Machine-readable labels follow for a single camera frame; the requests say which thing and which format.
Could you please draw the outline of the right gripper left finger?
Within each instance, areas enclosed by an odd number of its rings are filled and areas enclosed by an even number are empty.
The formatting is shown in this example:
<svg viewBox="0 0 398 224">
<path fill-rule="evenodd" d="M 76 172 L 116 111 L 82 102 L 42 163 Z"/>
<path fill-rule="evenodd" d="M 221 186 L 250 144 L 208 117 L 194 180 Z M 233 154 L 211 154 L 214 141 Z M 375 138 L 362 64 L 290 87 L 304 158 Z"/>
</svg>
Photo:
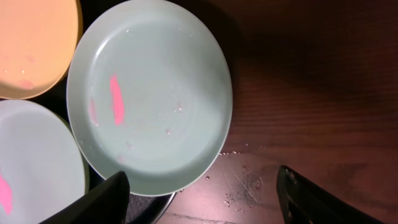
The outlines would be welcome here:
<svg viewBox="0 0 398 224">
<path fill-rule="evenodd" d="M 40 224 L 122 224 L 126 217 L 129 196 L 127 175 L 120 171 Z"/>
</svg>

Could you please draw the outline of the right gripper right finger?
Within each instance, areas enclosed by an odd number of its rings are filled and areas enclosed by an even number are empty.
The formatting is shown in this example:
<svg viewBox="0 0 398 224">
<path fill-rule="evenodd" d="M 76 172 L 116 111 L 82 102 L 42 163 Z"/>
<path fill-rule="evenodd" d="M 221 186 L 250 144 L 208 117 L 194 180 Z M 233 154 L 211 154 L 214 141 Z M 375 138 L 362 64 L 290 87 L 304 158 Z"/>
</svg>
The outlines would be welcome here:
<svg viewBox="0 0 398 224">
<path fill-rule="evenodd" d="M 286 224 L 382 224 L 285 165 L 279 167 L 276 190 Z"/>
</svg>

